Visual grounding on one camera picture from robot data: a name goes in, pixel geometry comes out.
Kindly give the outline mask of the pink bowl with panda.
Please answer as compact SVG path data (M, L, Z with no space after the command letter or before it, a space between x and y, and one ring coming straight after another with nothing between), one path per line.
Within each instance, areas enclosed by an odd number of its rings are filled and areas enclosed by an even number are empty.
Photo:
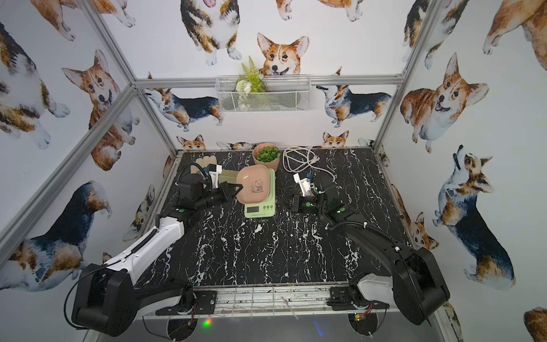
M236 183L242 185L242 190L236 195L242 205L261 203L270 193L269 168L263 165L252 165L239 171Z

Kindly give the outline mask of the green electronic scale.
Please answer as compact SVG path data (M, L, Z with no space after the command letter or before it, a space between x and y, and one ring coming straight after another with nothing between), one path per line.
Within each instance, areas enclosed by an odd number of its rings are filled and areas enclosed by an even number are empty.
M276 187L275 179L271 178L267 187L263 181L255 181L251 190L255 194L264 195L268 190L268 195L262 202L246 204L244 206L244 216L249 219L269 218L276 213Z

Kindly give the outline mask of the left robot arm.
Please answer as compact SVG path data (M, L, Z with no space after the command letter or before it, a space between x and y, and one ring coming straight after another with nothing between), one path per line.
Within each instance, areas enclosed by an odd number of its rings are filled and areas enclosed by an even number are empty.
M179 279L153 286L137 283L199 221L202 211L232 201L243 190L240 184L214 181L220 172L219 165L185 165L175 183L175 202L156 214L153 227L119 255L83 270L70 289L75 299L72 312L64 315L66 323L76 330L116 337L135 320L164 308L195 313L198 300L191 283Z

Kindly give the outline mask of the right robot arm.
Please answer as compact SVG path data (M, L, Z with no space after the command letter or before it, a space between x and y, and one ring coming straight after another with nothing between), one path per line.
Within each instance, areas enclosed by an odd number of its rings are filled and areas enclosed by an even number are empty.
M409 247L368 224L357 209L338 198L332 179L317 172L307 178L299 174L293 178L301 193L291 200L292 212L316 216L327 230L355 242L387 270L385 276L365 274L340 290L332 290L327 305L333 310L370 311L381 304L420 325L450 300L448 286L429 250Z

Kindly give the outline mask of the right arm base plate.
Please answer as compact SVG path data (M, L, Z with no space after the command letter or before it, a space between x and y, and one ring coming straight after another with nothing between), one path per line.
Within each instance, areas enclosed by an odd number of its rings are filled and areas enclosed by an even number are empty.
M354 286L334 286L329 289L327 306L334 311L389 309L390 305L365 299Z

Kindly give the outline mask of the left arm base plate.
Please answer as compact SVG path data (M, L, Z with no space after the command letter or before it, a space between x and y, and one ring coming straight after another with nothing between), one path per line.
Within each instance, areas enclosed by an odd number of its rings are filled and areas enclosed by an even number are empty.
M156 316L212 315L215 312L217 291L199 290L192 296L185 294L175 306L165 307L155 312Z

